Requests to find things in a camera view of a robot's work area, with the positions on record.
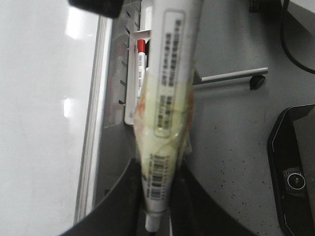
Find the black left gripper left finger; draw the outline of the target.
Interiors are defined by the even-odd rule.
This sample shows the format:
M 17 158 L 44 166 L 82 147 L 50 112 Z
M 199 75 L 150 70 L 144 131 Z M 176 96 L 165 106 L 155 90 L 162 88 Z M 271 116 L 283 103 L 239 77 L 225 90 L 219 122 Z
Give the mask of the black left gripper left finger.
M 114 187 L 83 220 L 63 236 L 135 236 L 142 198 L 141 167 L 136 159 Z

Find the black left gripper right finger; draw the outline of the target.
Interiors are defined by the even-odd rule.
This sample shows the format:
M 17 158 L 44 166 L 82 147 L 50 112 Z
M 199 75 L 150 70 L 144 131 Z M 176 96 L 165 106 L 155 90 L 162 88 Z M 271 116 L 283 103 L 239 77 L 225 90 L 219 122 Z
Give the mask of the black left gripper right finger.
M 170 225 L 174 236 L 253 236 L 205 191 L 186 161 L 176 171 L 170 198 Z

